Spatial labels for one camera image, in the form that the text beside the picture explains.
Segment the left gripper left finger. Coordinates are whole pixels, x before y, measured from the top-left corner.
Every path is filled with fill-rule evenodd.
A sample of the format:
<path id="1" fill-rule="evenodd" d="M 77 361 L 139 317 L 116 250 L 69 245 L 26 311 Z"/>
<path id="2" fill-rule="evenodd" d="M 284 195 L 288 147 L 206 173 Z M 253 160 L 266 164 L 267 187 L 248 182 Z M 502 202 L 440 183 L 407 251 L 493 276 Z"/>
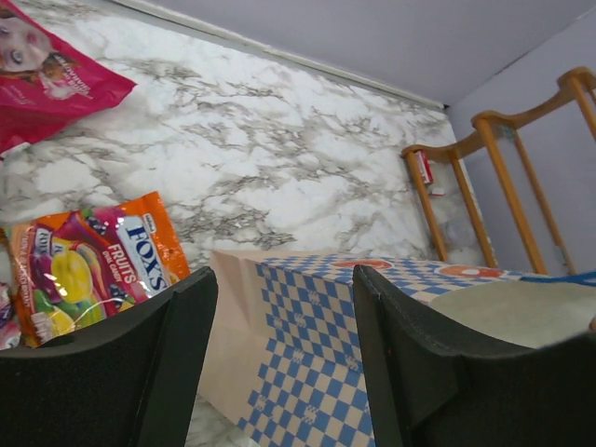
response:
<path id="1" fill-rule="evenodd" d="M 2 445 L 183 446 L 217 296 L 203 267 L 116 316 L 2 351 Z"/>

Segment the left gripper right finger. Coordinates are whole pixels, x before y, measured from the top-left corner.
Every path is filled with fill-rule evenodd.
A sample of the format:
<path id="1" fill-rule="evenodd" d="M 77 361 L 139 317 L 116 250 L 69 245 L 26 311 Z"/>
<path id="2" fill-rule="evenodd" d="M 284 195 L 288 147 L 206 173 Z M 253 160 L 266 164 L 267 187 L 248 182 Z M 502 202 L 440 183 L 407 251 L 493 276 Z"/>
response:
<path id="1" fill-rule="evenodd" d="M 501 341 L 364 265 L 353 295 L 377 445 L 594 444 L 594 332 L 539 348 Z"/>

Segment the orange Savoria snack packet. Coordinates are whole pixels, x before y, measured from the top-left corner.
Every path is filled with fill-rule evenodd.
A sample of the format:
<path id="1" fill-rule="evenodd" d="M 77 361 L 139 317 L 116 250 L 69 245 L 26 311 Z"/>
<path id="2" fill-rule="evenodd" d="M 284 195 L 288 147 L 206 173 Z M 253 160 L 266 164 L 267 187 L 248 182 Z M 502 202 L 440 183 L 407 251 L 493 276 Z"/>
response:
<path id="1" fill-rule="evenodd" d="M 118 315 L 190 274 L 157 192 L 1 230 L 21 340 L 38 347 Z"/>

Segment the checkered paper bag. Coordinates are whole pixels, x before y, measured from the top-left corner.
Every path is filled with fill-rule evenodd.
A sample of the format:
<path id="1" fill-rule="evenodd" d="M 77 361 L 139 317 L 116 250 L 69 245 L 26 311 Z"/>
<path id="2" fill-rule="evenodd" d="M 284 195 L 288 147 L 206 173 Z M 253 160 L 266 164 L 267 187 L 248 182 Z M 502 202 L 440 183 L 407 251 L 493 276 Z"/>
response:
<path id="1" fill-rule="evenodd" d="M 540 347 L 587 329 L 595 283 L 411 258 L 216 251 L 219 296 L 200 395 L 263 446 L 374 443 L 353 269 L 507 342 Z"/>

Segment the red snack bag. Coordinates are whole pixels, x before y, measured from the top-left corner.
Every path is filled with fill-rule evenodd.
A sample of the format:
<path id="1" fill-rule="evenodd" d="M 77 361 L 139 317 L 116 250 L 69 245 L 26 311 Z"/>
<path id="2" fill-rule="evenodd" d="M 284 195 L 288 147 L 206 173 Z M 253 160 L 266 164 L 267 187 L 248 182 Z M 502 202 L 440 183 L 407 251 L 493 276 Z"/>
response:
<path id="1" fill-rule="evenodd" d="M 1 3 L 1 152 L 119 105 L 136 84 Z"/>

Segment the purple candy bag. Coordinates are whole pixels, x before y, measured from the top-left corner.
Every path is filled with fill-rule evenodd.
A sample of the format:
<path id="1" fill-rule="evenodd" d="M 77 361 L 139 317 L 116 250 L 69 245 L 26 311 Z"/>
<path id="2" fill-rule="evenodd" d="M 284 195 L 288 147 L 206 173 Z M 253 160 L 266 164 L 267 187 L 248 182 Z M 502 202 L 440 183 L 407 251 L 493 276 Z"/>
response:
<path id="1" fill-rule="evenodd" d="M 20 324 L 10 300 L 9 287 L 0 285 L 0 349 L 10 349 L 20 344 Z"/>

